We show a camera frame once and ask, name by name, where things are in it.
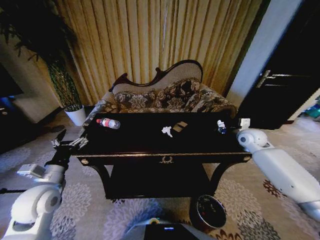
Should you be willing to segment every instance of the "trash can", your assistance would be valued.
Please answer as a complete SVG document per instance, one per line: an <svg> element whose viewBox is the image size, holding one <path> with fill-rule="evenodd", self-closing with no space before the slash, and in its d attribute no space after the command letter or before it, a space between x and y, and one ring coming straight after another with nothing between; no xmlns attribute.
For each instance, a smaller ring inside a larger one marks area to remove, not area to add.
<svg viewBox="0 0 320 240"><path fill-rule="evenodd" d="M189 214L192 225L204 233L223 227L227 220L223 205L210 195L192 198Z"/></svg>

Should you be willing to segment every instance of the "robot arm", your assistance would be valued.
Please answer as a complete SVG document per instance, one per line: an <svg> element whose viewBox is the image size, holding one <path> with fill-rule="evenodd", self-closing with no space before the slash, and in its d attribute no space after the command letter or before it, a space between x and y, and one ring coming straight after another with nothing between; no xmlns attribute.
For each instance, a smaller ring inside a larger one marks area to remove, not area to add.
<svg viewBox="0 0 320 240"><path fill-rule="evenodd" d="M320 222L320 184L308 171L284 150L268 142L261 130L241 130L237 140L252 153L253 161L279 191Z"/></svg>
<svg viewBox="0 0 320 240"><path fill-rule="evenodd" d="M72 142L61 142L66 131L52 140L56 153L46 168L36 164L23 165L19 175L45 183L22 193L11 209L11 221L3 240L51 239L50 224L54 211L60 206L71 151L87 144L86 137Z"/></svg>

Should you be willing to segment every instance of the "sofa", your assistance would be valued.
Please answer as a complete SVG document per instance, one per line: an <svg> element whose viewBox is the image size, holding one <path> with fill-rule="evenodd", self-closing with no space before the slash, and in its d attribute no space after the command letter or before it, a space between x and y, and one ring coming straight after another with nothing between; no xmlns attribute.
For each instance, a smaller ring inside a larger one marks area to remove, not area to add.
<svg viewBox="0 0 320 240"><path fill-rule="evenodd" d="M231 118L237 108L202 83L203 69L195 60L182 60L167 70L156 70L155 78L138 84L121 75L86 118L83 127L97 113L178 113L227 112Z"/></svg>

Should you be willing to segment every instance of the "floral carpet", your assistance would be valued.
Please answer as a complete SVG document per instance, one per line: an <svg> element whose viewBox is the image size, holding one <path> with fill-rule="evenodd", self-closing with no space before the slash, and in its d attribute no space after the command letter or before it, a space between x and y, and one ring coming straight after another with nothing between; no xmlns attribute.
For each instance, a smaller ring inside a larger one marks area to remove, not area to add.
<svg viewBox="0 0 320 240"><path fill-rule="evenodd" d="M50 126L63 124L65 140L75 139L81 130L60 112ZM283 148L320 179L320 123L298 118L294 124L265 130L276 147ZM44 163L52 158L46 133L36 140L0 155L0 188L29 189L36 185L16 174L22 164ZM216 164L204 164L208 176ZM51 224L55 240L118 240L134 224L152 217L191 224L189 198L144 198L106 200L99 175L72 157L65 175L62 204ZM10 210L19 193L0 195L0 237L6 231ZM218 240L310 240L320 239L320 224L306 216L289 198L266 179L255 163L234 165L222 176L215 197L227 212L225 226L209 233Z"/></svg>

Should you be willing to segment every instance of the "floral cushion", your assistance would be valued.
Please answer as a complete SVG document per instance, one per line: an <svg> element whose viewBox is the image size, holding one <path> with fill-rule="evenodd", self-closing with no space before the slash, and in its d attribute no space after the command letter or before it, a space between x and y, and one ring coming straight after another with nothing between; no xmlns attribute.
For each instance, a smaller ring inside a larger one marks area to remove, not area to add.
<svg viewBox="0 0 320 240"><path fill-rule="evenodd" d="M168 109L168 108L157 108L157 107L149 107L149 108L128 108L122 109L119 113L184 113L184 109Z"/></svg>
<svg viewBox="0 0 320 240"><path fill-rule="evenodd" d="M154 90L144 93L121 91L115 94L115 100L120 110L150 108L155 104L155 99Z"/></svg>
<svg viewBox="0 0 320 240"><path fill-rule="evenodd" d="M200 100L199 92L194 93L184 107L185 112L191 112Z"/></svg>
<svg viewBox="0 0 320 240"><path fill-rule="evenodd" d="M194 77L176 81L159 91L154 106L163 109L183 109L190 97L199 91L199 87L200 82Z"/></svg>
<svg viewBox="0 0 320 240"><path fill-rule="evenodd" d="M97 113L117 113L118 107L115 102L107 99L101 99L97 102L94 109L90 112L89 116L84 121L84 127L89 126L90 122L94 119Z"/></svg>
<svg viewBox="0 0 320 240"><path fill-rule="evenodd" d="M192 112L228 111L231 118L234 118L237 113L237 108L231 102L207 86L199 91L199 98Z"/></svg>

